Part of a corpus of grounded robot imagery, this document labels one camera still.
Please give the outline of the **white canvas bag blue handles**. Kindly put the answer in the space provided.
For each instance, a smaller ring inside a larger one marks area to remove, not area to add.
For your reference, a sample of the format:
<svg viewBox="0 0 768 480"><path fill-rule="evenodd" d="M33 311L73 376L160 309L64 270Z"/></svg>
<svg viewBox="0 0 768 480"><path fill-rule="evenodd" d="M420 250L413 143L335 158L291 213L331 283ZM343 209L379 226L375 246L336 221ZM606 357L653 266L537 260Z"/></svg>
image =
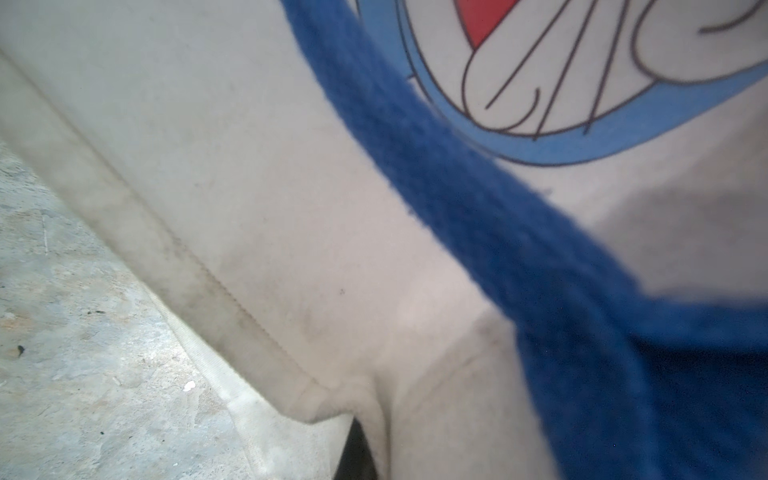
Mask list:
<svg viewBox="0 0 768 480"><path fill-rule="evenodd" d="M378 479L767 475L763 1L5 1L1 133Z"/></svg>

